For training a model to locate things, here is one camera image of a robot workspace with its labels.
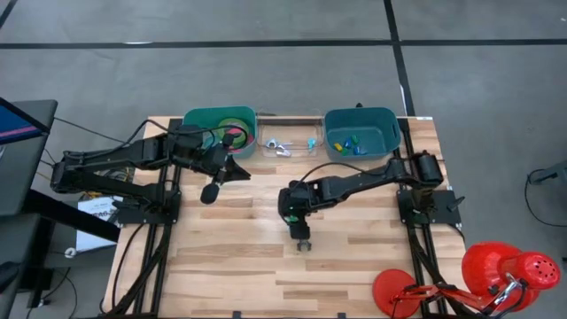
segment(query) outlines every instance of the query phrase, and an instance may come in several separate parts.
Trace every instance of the floor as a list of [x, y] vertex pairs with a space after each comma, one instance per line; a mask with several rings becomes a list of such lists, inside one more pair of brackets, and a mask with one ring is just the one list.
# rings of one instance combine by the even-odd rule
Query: floor
[[[529, 0], [392, 2], [402, 40], [567, 38], [567, 3], [562, 0], [541, 0], [537, 6]], [[220, 105], [322, 114], [361, 102], [405, 114], [390, 46], [6, 46], [390, 39], [382, 0], [0, 0], [0, 10], [6, 7], [13, 8], [0, 28], [2, 96], [57, 99], [58, 117], [110, 136], [128, 136], [149, 115], [181, 115]], [[567, 232], [536, 222], [525, 208], [523, 191], [528, 172], [567, 158], [567, 46], [402, 46], [402, 53], [416, 115], [435, 118], [451, 184], [467, 198], [461, 210], [467, 245], [502, 240], [561, 261], [567, 256]], [[408, 101], [408, 87], [405, 93]], [[59, 154], [111, 146], [57, 122], [47, 148]], [[49, 173], [48, 167], [39, 171]], [[52, 195], [39, 176], [34, 187]], [[555, 181], [531, 187], [534, 211], [546, 221], [567, 224], [564, 191]], [[73, 244], [72, 230], [60, 228], [52, 249]], [[70, 277], [79, 294], [75, 316], [96, 315], [113, 249], [72, 261], [61, 257], [54, 254], [49, 262], [73, 266]], [[510, 317], [562, 318], [566, 287], [563, 281]], [[25, 295], [17, 298], [11, 318], [25, 316], [26, 301]], [[73, 302], [73, 292], [64, 284], [52, 304], [30, 318], [67, 317]]]

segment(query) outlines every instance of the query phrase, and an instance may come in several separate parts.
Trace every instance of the plastic bin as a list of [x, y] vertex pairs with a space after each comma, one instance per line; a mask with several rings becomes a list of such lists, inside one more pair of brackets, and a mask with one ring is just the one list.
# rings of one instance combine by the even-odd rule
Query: plastic bin
[[[400, 146], [400, 126], [396, 115], [384, 107], [356, 107], [329, 111], [324, 117], [325, 148], [332, 160], [375, 160], [388, 155]], [[365, 155], [349, 150], [342, 155], [333, 146], [341, 146], [352, 135], [359, 138]]]
[[188, 111], [183, 118], [183, 125], [197, 125], [201, 128], [216, 128], [219, 123], [227, 118], [236, 118], [242, 120], [250, 129], [249, 135], [253, 140], [246, 147], [231, 152], [237, 159], [245, 159], [252, 156], [256, 148], [256, 136], [258, 132], [258, 123], [256, 121], [256, 112], [248, 106], [224, 106], [224, 107], [207, 107], [198, 108]]

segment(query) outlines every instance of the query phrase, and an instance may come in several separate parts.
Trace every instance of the red lamp base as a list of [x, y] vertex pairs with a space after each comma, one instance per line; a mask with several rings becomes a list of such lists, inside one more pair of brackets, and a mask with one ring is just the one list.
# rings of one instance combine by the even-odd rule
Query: red lamp base
[[381, 272], [372, 284], [372, 296], [378, 308], [386, 315], [394, 318], [408, 318], [419, 308], [419, 300], [400, 300], [396, 304], [392, 298], [400, 294], [407, 286], [416, 281], [407, 272], [399, 269], [388, 269]]

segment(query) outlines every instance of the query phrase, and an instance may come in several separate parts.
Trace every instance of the red lamp shade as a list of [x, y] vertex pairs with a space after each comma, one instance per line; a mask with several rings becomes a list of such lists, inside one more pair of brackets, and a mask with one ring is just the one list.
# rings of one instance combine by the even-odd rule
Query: red lamp shade
[[[531, 305], [541, 290], [554, 287], [560, 279], [559, 267], [545, 254], [523, 253], [513, 245], [501, 242], [475, 244], [462, 258], [462, 277], [470, 292], [477, 296], [489, 296], [494, 286], [501, 291], [508, 284], [507, 273], [528, 283], [524, 301], [514, 311]], [[497, 310], [513, 306], [521, 294], [515, 289]]]

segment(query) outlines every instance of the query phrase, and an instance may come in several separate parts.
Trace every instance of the red lamp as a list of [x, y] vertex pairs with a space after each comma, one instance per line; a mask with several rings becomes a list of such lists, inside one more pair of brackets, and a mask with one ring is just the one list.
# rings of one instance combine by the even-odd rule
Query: red lamp
[[388, 269], [377, 276], [372, 293], [380, 310], [396, 318], [413, 315], [420, 301], [438, 296], [478, 311], [518, 311], [531, 305], [540, 291], [558, 284], [560, 272], [557, 264], [543, 253], [522, 252], [513, 245], [485, 242], [473, 245], [465, 253], [462, 277], [470, 292], [447, 284], [417, 286], [407, 272]]

